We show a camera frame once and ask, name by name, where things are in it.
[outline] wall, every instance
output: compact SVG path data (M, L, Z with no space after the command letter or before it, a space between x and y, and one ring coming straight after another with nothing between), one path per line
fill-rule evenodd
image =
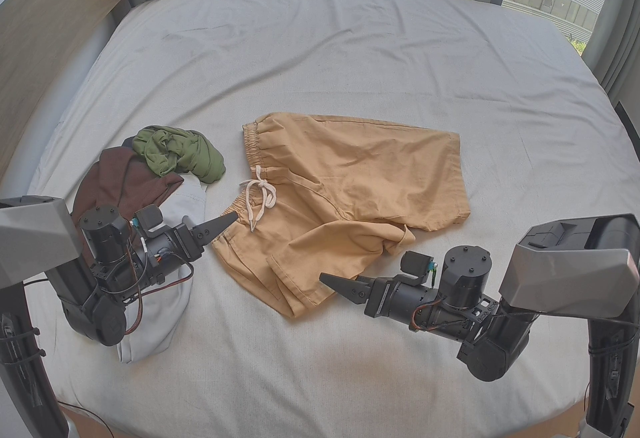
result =
M83 82L93 62L114 30L113 19L107 17L94 35L70 60L62 74L43 97L40 106L29 121L25 135L17 148L7 176L0 184L0 197L24 194L31 177L51 137L60 116ZM22 419L0 383L0 438L30 437Z

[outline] tan shorts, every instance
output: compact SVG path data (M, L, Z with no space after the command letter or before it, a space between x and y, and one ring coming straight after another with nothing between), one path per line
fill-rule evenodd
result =
M397 123L273 113L247 124L255 178L276 188L276 203L251 232L245 194L227 212L239 220L214 242L229 274L281 314L297 317L333 291L321 272L353 278L384 249L469 216L460 138ZM262 190L250 188L254 217Z

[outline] drawstring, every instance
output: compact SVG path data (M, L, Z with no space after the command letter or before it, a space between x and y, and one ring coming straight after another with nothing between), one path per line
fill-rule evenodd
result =
M246 211L249 213L249 225L251 226L251 231L255 230L255 226L260 221L260 218L264 214L264 208L271 209L274 205L276 205L276 188L269 184L265 179L260 177L260 171L262 168L260 165L255 167L255 179L245 180L240 183L240 186L246 187L244 188L244 201L246 203ZM251 209L251 202L249 202L249 188L253 186L253 184L257 184L259 188L262 189L262 206L260 207L260 212L258 216L255 217L255 221L253 221L253 210Z

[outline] wooden headboard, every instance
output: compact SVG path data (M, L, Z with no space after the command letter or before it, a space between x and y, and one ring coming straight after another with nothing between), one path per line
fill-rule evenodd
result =
M0 180L38 102L120 0L0 4Z

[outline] mattress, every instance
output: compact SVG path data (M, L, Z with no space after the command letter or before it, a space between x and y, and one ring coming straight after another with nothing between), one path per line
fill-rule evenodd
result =
M607 96L549 21L467 0L158 0L130 12L40 161L31 193L72 199L103 148L149 124L204 133L227 173L220 214L250 178L241 126L290 111L458 132L471 215L417 231L438 261L492 254L554 219L640 214L640 164ZM411 333L332 297L287 320L244 291L211 248L171 346L134 364L70 329L51 287L30 286L58 397L141 437L497 438L558 414L588 383L587 325L540 317L500 380L475 379L459 344ZM394 275L382 256L368 276Z

